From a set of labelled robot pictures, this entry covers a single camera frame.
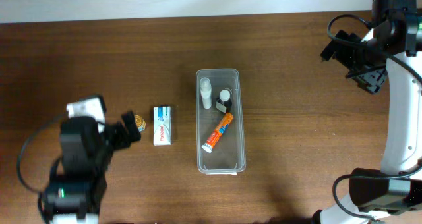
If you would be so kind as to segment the dark bottle white cap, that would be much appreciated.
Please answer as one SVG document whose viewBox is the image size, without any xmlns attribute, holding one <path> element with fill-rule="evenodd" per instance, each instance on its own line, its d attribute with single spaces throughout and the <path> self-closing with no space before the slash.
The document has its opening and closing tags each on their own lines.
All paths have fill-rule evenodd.
<svg viewBox="0 0 422 224">
<path fill-rule="evenodd" d="M 229 113 L 232 107 L 231 92 L 222 90 L 216 100 L 216 109 L 222 113 Z"/>
</svg>

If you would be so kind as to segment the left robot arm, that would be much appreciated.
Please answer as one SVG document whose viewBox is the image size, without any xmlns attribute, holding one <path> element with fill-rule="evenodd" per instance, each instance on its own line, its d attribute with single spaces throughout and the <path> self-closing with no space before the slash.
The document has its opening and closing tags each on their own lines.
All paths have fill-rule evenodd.
<svg viewBox="0 0 422 224">
<path fill-rule="evenodd" d="M 46 223 L 98 222 L 113 153 L 141 139 L 134 113 L 121 118 L 114 124 L 89 116 L 61 123 L 62 155 L 54 161 L 49 184 L 38 199 Z"/>
</svg>

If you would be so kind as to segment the white Panadol box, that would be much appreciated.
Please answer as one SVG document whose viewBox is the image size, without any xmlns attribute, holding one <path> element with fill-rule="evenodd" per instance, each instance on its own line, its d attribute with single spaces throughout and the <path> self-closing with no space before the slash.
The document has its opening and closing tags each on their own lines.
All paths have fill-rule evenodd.
<svg viewBox="0 0 422 224">
<path fill-rule="evenodd" d="M 155 107 L 153 144 L 155 146 L 168 146 L 171 143 L 171 107 Z"/>
</svg>

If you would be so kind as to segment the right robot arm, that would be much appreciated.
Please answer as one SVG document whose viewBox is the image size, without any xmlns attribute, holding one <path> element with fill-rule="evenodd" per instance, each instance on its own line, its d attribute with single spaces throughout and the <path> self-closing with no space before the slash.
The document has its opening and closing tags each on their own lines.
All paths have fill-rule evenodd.
<svg viewBox="0 0 422 224">
<path fill-rule="evenodd" d="M 365 37 L 339 31 L 321 53 L 375 94 L 390 87 L 388 135 L 380 169 L 346 175 L 349 191 L 313 223 L 383 223 L 421 209 L 421 14 L 417 0 L 373 0 Z"/>
</svg>

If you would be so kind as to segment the orange tablet tube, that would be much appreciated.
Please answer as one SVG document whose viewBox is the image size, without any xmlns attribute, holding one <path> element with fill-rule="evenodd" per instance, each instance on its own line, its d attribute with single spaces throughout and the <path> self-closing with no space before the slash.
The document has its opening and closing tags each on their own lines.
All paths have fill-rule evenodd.
<svg viewBox="0 0 422 224">
<path fill-rule="evenodd" d="M 217 127 L 213 130 L 211 135 L 208 137 L 205 143 L 201 146 L 201 148 L 204 151 L 208 153 L 212 153 L 212 150 L 214 149 L 215 145 L 217 144 L 219 139 L 222 137 L 224 132 L 227 130 L 233 118 L 234 116 L 231 113 L 226 113 L 223 116 L 221 121 L 218 123 Z"/>
</svg>

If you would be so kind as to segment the white spray bottle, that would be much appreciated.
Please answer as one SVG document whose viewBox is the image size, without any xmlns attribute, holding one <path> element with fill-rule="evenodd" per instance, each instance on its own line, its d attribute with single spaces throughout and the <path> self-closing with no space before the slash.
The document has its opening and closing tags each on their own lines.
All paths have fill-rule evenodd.
<svg viewBox="0 0 422 224">
<path fill-rule="evenodd" d="M 200 79 L 200 95 L 203 107 L 205 109 L 210 109 L 212 106 L 212 86 L 210 79 L 207 77 Z"/>
</svg>

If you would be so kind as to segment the small gold lid jar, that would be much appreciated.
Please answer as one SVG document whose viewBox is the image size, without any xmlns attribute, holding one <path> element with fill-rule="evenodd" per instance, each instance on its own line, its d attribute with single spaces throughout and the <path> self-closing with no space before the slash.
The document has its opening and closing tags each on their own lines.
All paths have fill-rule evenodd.
<svg viewBox="0 0 422 224">
<path fill-rule="evenodd" d="M 138 131 L 139 132 L 144 131 L 146 128 L 146 121 L 140 115 L 135 115 L 134 119 L 135 119 L 135 124 Z"/>
</svg>

